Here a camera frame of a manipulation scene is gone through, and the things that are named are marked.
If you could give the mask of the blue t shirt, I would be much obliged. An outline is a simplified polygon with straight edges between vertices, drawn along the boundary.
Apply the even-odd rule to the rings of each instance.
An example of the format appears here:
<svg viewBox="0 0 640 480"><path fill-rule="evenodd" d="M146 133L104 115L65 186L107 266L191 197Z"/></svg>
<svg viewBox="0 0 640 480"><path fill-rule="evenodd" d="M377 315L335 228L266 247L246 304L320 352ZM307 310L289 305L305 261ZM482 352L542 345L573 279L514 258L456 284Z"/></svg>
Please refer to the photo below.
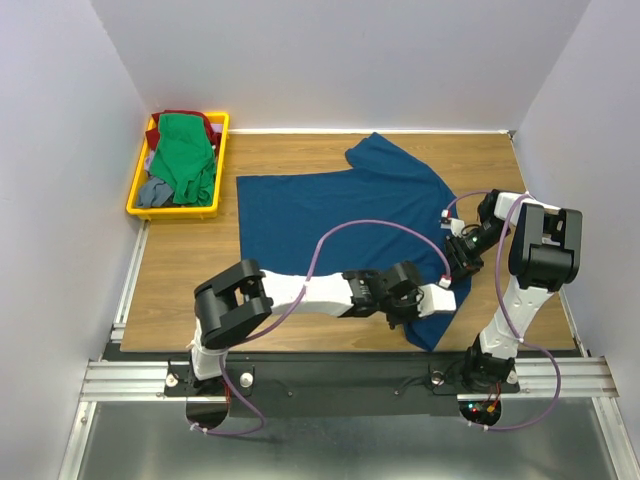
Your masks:
<svg viewBox="0 0 640 480"><path fill-rule="evenodd" d="M348 169L237 178L241 256L270 271L303 275L318 240L318 275L385 270L412 262L424 281L444 266L442 210L454 199L426 163L373 133L345 153Z"/></svg>

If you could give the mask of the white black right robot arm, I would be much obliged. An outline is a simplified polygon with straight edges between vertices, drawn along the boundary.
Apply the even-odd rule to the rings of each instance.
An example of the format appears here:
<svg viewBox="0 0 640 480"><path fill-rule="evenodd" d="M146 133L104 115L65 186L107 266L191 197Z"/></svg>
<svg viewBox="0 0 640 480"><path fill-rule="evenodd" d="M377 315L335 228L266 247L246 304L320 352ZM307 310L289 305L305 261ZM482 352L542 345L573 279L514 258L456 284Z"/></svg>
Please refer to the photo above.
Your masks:
<svg viewBox="0 0 640 480"><path fill-rule="evenodd" d="M501 290L501 281L494 280L499 307L460 366L463 384L482 390L515 381L515 358L526 330L544 303L576 278L583 216L577 210L539 202L527 193L494 189L478 205L480 224L467 229L453 213L455 204L451 201L442 210L440 220L449 231L445 257L452 285L477 274L484 266L482 255L492 247L498 248L500 258L506 237L513 236L508 286Z"/></svg>

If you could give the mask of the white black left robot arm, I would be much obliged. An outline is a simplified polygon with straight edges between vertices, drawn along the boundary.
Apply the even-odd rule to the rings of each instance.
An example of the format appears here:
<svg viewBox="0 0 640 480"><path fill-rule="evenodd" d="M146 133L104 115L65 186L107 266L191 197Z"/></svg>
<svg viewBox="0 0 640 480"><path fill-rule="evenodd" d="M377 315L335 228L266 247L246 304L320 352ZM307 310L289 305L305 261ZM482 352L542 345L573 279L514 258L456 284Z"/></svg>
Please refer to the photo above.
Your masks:
<svg viewBox="0 0 640 480"><path fill-rule="evenodd" d="M386 271L306 278L261 270L257 261L242 260L194 290L196 330L188 382L199 393L215 392L222 384L227 351L246 342L273 314L366 318L382 312L395 327L419 319L426 298L421 276L409 262Z"/></svg>

